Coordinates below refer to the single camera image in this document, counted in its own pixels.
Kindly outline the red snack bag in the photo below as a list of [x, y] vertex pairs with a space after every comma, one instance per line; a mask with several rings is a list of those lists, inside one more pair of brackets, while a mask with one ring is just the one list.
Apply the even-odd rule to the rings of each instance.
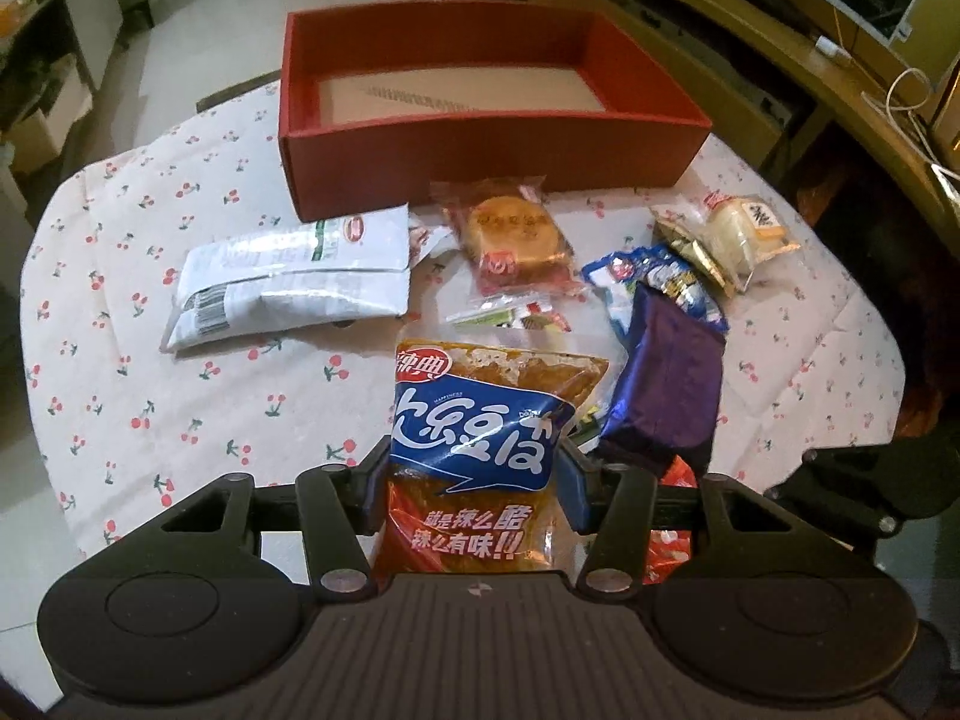
[[[672, 465], [661, 478], [661, 483], [672, 488], [697, 489], [698, 481], [692, 468], [680, 455], [675, 455]], [[656, 585], [669, 577], [677, 567], [692, 557], [692, 532], [690, 530], [652, 530], [647, 542], [644, 585]]]

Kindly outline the shiny blue foil packet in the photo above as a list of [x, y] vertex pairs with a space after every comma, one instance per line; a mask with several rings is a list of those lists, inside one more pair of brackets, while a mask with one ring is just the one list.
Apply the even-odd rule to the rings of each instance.
[[626, 335], [628, 361], [613, 388], [597, 452], [660, 478], [675, 458], [708, 472], [726, 340], [664, 294], [638, 286]]

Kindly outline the orange blue tofu snack bag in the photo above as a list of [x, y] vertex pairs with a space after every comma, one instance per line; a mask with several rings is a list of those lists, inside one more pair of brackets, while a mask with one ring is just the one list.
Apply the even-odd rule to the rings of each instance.
[[562, 340], [400, 340], [377, 582], [571, 569], [556, 456], [612, 367]]

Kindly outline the Kaprons wafer packet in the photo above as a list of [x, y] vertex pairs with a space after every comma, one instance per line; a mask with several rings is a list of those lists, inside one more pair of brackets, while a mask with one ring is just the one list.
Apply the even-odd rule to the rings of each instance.
[[548, 330], [568, 333], [571, 325], [562, 312], [555, 309], [545, 294], [496, 296], [448, 317], [454, 325], [483, 325], [511, 330]]

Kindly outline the steamed cake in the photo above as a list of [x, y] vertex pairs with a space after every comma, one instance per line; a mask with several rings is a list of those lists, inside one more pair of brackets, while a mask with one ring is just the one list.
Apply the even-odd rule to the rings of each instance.
[[651, 206], [667, 247], [727, 296], [743, 294], [760, 266], [800, 249], [773, 205], [757, 195], [711, 192], [697, 202]]

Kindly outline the small blue candy bag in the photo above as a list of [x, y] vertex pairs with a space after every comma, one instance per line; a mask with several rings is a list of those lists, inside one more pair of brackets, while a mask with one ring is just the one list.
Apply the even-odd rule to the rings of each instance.
[[726, 335], [729, 323], [693, 268], [664, 244], [615, 250], [581, 268], [581, 278], [601, 294], [613, 330], [630, 332], [635, 293], [640, 286], [672, 299], [687, 316]]

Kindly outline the round pastry in red wrapper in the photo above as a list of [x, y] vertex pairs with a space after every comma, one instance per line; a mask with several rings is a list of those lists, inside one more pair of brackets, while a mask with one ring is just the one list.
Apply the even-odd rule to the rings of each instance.
[[573, 247], [545, 205], [544, 176], [433, 182], [431, 198], [454, 231], [482, 298], [583, 289]]

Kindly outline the white duck snack pouch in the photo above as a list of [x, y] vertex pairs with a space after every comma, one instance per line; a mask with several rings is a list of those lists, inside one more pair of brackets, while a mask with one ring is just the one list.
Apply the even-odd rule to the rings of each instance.
[[457, 249], [454, 231], [445, 224], [428, 224], [418, 216], [409, 219], [409, 267]]

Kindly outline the red cardboard box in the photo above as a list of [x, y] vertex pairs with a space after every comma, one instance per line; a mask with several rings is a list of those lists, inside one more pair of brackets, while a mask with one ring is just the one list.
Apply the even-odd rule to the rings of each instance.
[[670, 187], [709, 130], [592, 11], [405, 0], [286, 18], [278, 148], [304, 221], [420, 205], [435, 182]]

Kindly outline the cluttered side table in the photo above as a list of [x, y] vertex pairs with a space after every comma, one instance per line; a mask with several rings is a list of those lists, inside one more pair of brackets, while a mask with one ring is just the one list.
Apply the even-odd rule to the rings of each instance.
[[119, 0], [36, 0], [2, 25], [2, 128], [36, 103], [53, 64], [71, 55], [91, 94], [103, 86], [121, 36]]

